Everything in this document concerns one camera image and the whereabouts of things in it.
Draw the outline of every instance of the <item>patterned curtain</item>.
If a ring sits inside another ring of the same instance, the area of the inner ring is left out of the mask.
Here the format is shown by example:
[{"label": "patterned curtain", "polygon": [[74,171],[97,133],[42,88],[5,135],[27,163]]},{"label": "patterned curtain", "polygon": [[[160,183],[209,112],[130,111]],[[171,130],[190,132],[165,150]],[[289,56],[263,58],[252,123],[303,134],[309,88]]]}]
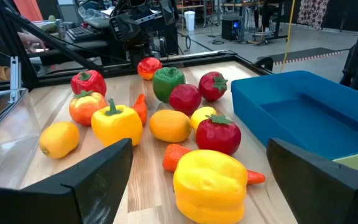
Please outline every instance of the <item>patterned curtain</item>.
[{"label": "patterned curtain", "polygon": [[315,29],[321,28],[329,0],[301,0],[298,23]]}]

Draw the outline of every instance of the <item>orange carrot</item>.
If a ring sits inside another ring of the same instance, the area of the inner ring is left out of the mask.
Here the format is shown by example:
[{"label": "orange carrot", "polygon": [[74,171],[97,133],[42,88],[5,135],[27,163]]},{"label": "orange carrot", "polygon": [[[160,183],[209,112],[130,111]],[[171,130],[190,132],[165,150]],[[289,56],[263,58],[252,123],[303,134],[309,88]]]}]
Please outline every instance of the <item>orange carrot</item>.
[{"label": "orange carrot", "polygon": [[143,93],[139,95],[132,108],[136,110],[136,113],[139,115],[140,120],[144,125],[147,120],[147,106],[146,106],[145,95]]},{"label": "orange carrot", "polygon": [[167,171],[174,172],[177,169],[179,159],[191,150],[178,144],[170,144],[165,150],[162,167]]},{"label": "orange carrot", "polygon": [[248,172],[248,184],[261,184],[265,182],[266,177],[258,172],[247,170]]}]

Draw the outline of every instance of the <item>toy fruit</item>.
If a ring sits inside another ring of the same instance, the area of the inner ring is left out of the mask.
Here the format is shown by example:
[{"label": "toy fruit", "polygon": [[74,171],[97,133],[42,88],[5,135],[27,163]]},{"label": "toy fruit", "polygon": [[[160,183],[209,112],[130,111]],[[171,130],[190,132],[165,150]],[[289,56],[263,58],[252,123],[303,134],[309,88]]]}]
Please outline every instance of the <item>toy fruit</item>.
[{"label": "toy fruit", "polygon": [[168,103],[169,96],[174,87],[185,83],[185,76],[179,69],[161,68],[154,73],[153,91],[160,101]]},{"label": "toy fruit", "polygon": [[204,106],[196,111],[194,111],[193,115],[191,115],[190,121],[191,121],[191,126],[194,129],[194,133],[197,133],[197,128],[198,125],[200,124],[200,122],[208,119],[208,116],[211,116],[212,114],[216,115],[216,110],[212,107],[209,106]]},{"label": "toy fruit", "polygon": [[212,114],[198,125],[196,142],[200,149],[211,149],[227,155],[234,154],[240,146],[239,127],[222,116]]},{"label": "toy fruit", "polygon": [[151,80],[156,70],[162,68],[161,62],[152,57],[143,58],[137,65],[137,73],[140,77]]},{"label": "toy fruit", "polygon": [[247,170],[248,172],[248,184],[261,184],[265,182],[266,177],[258,172]]},{"label": "toy fruit", "polygon": [[201,94],[191,84],[177,85],[171,92],[169,104],[173,109],[192,115],[201,103]]},{"label": "toy fruit", "polygon": [[95,70],[80,72],[71,79],[71,89],[74,94],[80,94],[81,90],[95,91],[103,95],[106,94],[106,82],[103,76]]},{"label": "toy fruit", "polygon": [[184,113],[174,110],[155,112],[149,121],[154,137],[166,142],[182,142],[191,133],[190,119]]},{"label": "toy fruit", "polygon": [[41,151],[49,158],[65,157],[77,147],[80,132],[71,122],[57,122],[47,127],[40,136]]},{"label": "toy fruit", "polygon": [[136,110],[136,113],[139,115],[143,126],[146,124],[147,120],[147,105],[145,97],[146,96],[143,93],[140,94],[135,104],[132,106],[132,108]]},{"label": "toy fruit", "polygon": [[132,145],[138,145],[143,131],[139,115],[127,106],[115,106],[112,99],[109,100],[109,104],[110,106],[93,113],[91,124],[95,136],[104,147],[124,138],[131,138]]},{"label": "toy fruit", "polygon": [[203,75],[198,84],[201,95],[208,101],[214,101],[223,96],[227,90],[227,80],[219,72],[208,72]]},{"label": "toy fruit", "polygon": [[246,185],[246,168],[212,150],[185,154],[173,175],[176,205],[196,223],[238,223],[244,216]]},{"label": "toy fruit", "polygon": [[179,159],[187,152],[191,152],[190,149],[178,144],[170,144],[165,150],[164,160],[162,161],[162,167],[167,171],[174,172],[177,168]]},{"label": "toy fruit", "polygon": [[76,123],[91,126],[93,113],[106,106],[104,97],[100,93],[81,90],[81,93],[74,95],[70,101],[69,112]]}]

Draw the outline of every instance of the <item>yellow cable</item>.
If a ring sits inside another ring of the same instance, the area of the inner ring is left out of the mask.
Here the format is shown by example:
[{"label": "yellow cable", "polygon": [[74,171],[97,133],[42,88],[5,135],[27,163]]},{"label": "yellow cable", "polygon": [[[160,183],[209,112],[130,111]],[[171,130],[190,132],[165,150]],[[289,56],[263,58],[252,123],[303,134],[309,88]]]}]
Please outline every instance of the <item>yellow cable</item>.
[{"label": "yellow cable", "polygon": [[283,64],[281,65],[280,72],[282,72],[282,71],[283,71],[285,61],[287,60],[288,50],[290,49],[290,40],[291,40],[291,25],[292,25],[292,17],[293,17],[293,10],[294,10],[294,8],[295,8],[295,0],[292,0],[292,8],[291,8],[291,16],[290,16],[290,26],[289,26],[289,28],[288,28],[288,41],[287,41],[287,47],[286,47],[286,49],[285,49],[284,60],[283,60]]}]

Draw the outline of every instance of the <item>blue plastic tray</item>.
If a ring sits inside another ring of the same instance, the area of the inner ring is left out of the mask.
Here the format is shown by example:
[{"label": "blue plastic tray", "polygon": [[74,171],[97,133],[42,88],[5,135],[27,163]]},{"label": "blue plastic tray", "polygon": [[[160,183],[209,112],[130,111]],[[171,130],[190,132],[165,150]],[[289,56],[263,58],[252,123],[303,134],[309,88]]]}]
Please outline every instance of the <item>blue plastic tray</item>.
[{"label": "blue plastic tray", "polygon": [[327,159],[358,154],[358,91],[304,71],[236,80],[231,91],[265,146],[280,138]]}]

